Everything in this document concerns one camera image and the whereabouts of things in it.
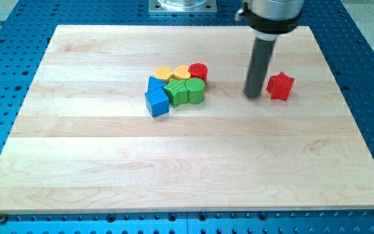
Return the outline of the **black tool holder collar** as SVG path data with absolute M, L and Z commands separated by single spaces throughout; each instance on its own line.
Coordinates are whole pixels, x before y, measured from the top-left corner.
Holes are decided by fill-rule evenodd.
M 302 2 L 244 2 L 247 24 L 259 38 L 276 39 L 280 34 L 293 31 L 302 16 Z

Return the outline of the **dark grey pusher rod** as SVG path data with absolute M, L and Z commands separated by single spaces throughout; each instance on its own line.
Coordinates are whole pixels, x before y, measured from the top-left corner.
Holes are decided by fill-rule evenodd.
M 276 40 L 256 37 L 244 85 L 244 94 L 249 99 L 260 96 Z

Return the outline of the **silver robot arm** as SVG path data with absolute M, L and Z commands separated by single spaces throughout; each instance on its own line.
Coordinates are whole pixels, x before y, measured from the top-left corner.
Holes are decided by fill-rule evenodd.
M 277 38 L 292 32 L 299 24 L 303 0 L 246 0 L 235 13 L 254 30 L 255 39 L 244 94 L 249 99 L 260 96 Z

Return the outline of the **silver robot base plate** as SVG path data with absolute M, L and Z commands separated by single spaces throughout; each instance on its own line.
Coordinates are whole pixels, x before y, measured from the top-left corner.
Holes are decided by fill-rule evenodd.
M 149 12 L 217 12 L 216 0 L 149 0 Z

